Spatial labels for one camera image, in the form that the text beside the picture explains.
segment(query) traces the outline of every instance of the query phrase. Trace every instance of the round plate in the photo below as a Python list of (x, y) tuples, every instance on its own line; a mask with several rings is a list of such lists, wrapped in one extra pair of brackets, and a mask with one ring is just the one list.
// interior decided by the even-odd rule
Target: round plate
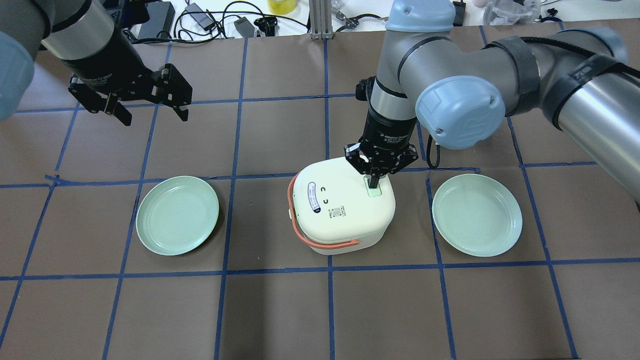
[(477, 174), (442, 184), (433, 197), (433, 221), (451, 246), (473, 256), (502, 254), (522, 231), (522, 212), (511, 192)]
[(156, 185), (136, 215), (136, 232), (147, 249), (179, 255), (198, 247), (213, 231), (220, 205), (204, 180), (178, 176)]

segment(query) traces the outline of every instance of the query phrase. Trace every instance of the yellow cup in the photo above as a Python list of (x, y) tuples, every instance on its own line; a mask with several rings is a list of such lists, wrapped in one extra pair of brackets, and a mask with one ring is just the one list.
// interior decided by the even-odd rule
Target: yellow cup
[(267, 0), (269, 11), (275, 15), (285, 15), (296, 8), (296, 0)]

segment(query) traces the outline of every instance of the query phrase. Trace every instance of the qr code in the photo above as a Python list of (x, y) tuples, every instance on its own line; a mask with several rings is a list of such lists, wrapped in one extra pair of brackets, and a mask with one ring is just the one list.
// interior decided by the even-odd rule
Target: qr code
[(335, 208), (329, 210), (329, 218), (336, 218), (341, 216), (344, 216), (343, 208)]

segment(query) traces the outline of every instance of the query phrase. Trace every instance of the plate rim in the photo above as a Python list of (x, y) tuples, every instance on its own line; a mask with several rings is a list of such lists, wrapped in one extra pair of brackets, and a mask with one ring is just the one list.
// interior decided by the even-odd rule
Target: plate rim
[[(444, 186), (448, 182), (452, 181), (453, 179), (459, 178), (459, 177), (469, 177), (469, 176), (471, 176), (471, 178), (474, 178), (474, 179), (480, 179), (480, 178), (489, 179), (491, 184), (494, 184), (495, 187), (502, 188), (502, 189), (504, 189), (506, 191), (504, 193), (504, 195), (507, 195), (510, 199), (513, 199), (513, 201), (516, 204), (515, 209), (517, 210), (517, 214), (514, 214), (515, 215), (514, 217), (516, 218), (516, 221), (519, 223), (518, 231), (516, 232), (517, 236), (514, 235), (513, 241), (509, 240), (509, 238), (507, 236), (507, 237), (504, 238), (505, 240), (500, 241), (498, 243), (498, 245), (496, 245), (496, 246), (494, 246), (494, 247), (492, 247), (492, 248), (490, 248), (490, 249), (488, 249), (488, 250), (486, 250), (484, 252), (479, 252), (479, 251), (473, 251), (473, 250), (470, 250), (470, 249), (466, 249), (465, 247), (460, 245), (455, 240), (448, 239), (447, 236), (442, 232), (442, 230), (440, 229), (441, 226), (438, 225), (438, 216), (436, 215), (436, 213), (437, 213), (437, 211), (436, 211), (436, 199), (438, 198), (438, 193), (440, 192), (441, 189), (443, 189), (444, 190), (443, 193), (444, 194), (448, 194), (449, 190), (451, 190), (451, 188), (444, 188)], [(433, 203), (431, 205), (431, 214), (433, 216), (433, 223), (434, 223), (435, 227), (438, 229), (438, 232), (440, 233), (442, 238), (449, 245), (453, 246), (455, 249), (457, 249), (460, 252), (463, 252), (463, 253), (471, 255), (471, 256), (477, 256), (477, 257), (480, 257), (480, 258), (490, 258), (490, 257), (498, 256), (498, 255), (501, 255), (501, 254), (507, 252), (508, 250), (510, 250), (516, 244), (516, 242), (518, 242), (518, 240), (520, 239), (520, 235), (522, 234), (522, 226), (523, 226), (522, 209), (520, 208), (520, 204), (518, 203), (518, 200), (515, 198), (513, 193), (511, 193), (511, 191), (506, 186), (504, 186), (501, 182), (499, 182), (498, 180), (496, 180), (496, 179), (494, 179), (492, 177), (488, 177), (488, 176), (482, 175), (482, 174), (460, 174), (460, 175), (456, 175), (456, 176), (446, 180), (444, 183), (442, 183), (442, 185), (440, 185), (440, 187), (438, 188), (438, 190), (436, 191), (436, 193), (433, 196)], [(499, 245), (503, 244), (503, 243), (507, 243), (507, 244), (509, 244), (509, 246), (506, 249), (501, 250), (501, 249), (503, 249), (503, 246), (499, 246)]]
[[(151, 249), (148, 245), (147, 242), (145, 241), (146, 237), (143, 237), (140, 234), (140, 230), (139, 230), (139, 224), (140, 224), (140, 213), (143, 212), (143, 209), (145, 208), (145, 200), (147, 200), (147, 197), (155, 191), (159, 191), (157, 190), (162, 184), (167, 183), (169, 181), (175, 181), (177, 179), (197, 179), (203, 183), (205, 183), (210, 189), (211, 189), (211, 193), (213, 194), (213, 197), (216, 201), (216, 204), (218, 205), (216, 207), (216, 216), (215, 216), (215, 221), (212, 222), (211, 224), (211, 229), (209, 229), (207, 227), (207, 229), (205, 229), (206, 231), (206, 236), (204, 236), (202, 239), (198, 239), (197, 241), (193, 241), (193, 243), (186, 247), (186, 250), (182, 250), (180, 249), (177, 252), (158, 252), (154, 249)], [(216, 224), (218, 223), (218, 218), (220, 217), (220, 199), (218, 198), (218, 193), (216, 193), (216, 190), (206, 181), (204, 181), (203, 179), (200, 179), (199, 177), (195, 177), (195, 176), (189, 176), (189, 175), (181, 175), (181, 176), (174, 176), (174, 177), (170, 177), (169, 179), (166, 179), (164, 181), (161, 181), (160, 183), (156, 184), (151, 190), (149, 190), (149, 192), (145, 195), (145, 197), (142, 199), (142, 201), (140, 202), (140, 205), (138, 206), (138, 209), (136, 211), (136, 234), (138, 234), (138, 239), (140, 239), (140, 242), (142, 243), (142, 245), (147, 248), (149, 251), (155, 253), (155, 254), (159, 254), (159, 255), (164, 255), (164, 256), (175, 256), (175, 255), (181, 255), (181, 254), (185, 254), (195, 248), (197, 248), (198, 246), (200, 246), (208, 237), (209, 235), (211, 235), (211, 232), (213, 232), (213, 229), (216, 227)]]

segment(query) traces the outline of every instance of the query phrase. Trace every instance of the light green plate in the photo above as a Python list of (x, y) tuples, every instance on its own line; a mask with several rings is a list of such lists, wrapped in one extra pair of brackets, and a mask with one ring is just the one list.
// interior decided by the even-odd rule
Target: light green plate
[(433, 197), (433, 221), (454, 248), (473, 256), (496, 256), (520, 237), (522, 212), (511, 192), (490, 177), (450, 178)]
[(136, 215), (136, 231), (147, 249), (179, 255), (198, 247), (213, 231), (220, 205), (204, 180), (178, 176), (156, 185)]

